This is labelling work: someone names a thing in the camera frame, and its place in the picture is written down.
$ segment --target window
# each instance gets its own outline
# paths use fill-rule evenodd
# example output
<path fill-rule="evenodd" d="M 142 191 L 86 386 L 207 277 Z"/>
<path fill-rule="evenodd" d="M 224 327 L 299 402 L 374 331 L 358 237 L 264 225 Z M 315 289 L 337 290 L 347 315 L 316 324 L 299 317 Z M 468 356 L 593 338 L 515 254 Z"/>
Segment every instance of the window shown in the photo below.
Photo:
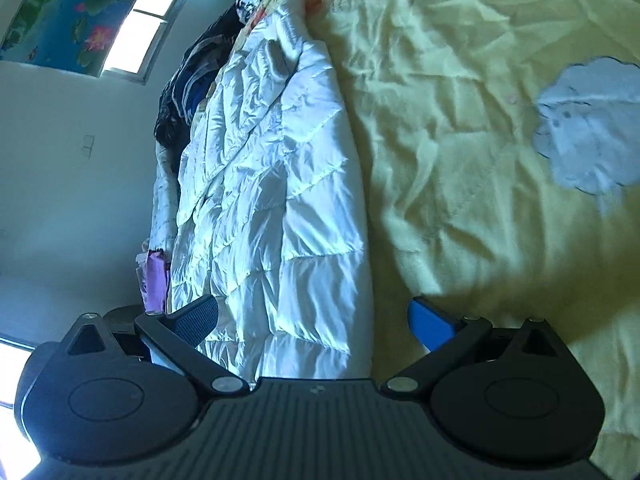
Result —
<path fill-rule="evenodd" d="M 177 0 L 136 0 L 113 41 L 103 70 L 145 82 L 178 8 Z"/>
<path fill-rule="evenodd" d="M 18 430 L 13 412 L 18 379 L 30 353 L 26 346 L 0 339 L 0 462 L 6 480 L 23 478 L 40 462 L 35 446 Z"/>

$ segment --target wrinkled yellow fabric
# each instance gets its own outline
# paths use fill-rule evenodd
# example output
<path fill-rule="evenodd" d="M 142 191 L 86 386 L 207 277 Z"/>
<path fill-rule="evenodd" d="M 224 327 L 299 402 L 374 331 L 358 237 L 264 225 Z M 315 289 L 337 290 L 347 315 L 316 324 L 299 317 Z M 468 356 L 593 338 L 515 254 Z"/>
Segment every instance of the wrinkled yellow fabric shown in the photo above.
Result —
<path fill-rule="evenodd" d="M 412 296 L 499 326 L 545 317 L 605 400 L 594 461 L 630 479 L 640 187 L 601 216 L 553 182 L 531 137 L 536 97 L 565 67 L 640 60 L 640 0 L 327 0 L 307 23 L 337 70 L 364 175 L 374 376 L 423 354 Z"/>

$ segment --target white wall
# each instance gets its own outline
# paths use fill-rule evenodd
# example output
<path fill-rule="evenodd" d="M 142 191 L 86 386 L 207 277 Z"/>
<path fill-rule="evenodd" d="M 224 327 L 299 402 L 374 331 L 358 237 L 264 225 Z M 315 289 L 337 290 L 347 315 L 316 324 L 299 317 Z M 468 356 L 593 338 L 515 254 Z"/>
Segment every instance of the white wall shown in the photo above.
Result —
<path fill-rule="evenodd" d="M 0 0 L 0 36 L 20 1 Z M 158 99 L 232 2 L 187 0 L 145 86 L 0 62 L 0 333 L 59 340 L 83 312 L 141 301 Z"/>

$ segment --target floral curtain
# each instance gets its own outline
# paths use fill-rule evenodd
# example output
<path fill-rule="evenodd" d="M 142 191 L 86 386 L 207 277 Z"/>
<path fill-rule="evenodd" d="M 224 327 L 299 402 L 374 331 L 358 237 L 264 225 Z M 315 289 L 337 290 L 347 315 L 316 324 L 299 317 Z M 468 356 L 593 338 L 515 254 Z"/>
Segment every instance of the floral curtain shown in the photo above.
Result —
<path fill-rule="evenodd" d="M 99 76 L 135 0 L 24 0 L 0 59 Z"/>

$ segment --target ribbed gray panel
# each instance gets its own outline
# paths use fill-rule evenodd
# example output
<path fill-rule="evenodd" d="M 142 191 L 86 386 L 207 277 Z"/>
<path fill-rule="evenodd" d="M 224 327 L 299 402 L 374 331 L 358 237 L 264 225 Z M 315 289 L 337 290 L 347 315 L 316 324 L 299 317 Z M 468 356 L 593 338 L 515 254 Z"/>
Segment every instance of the ribbed gray panel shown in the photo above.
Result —
<path fill-rule="evenodd" d="M 135 464 L 91 468 L 46 459 L 28 480 L 603 480 L 588 463 L 513 471 L 453 447 L 418 404 L 369 381 L 263 380 L 217 400 L 175 447 Z"/>

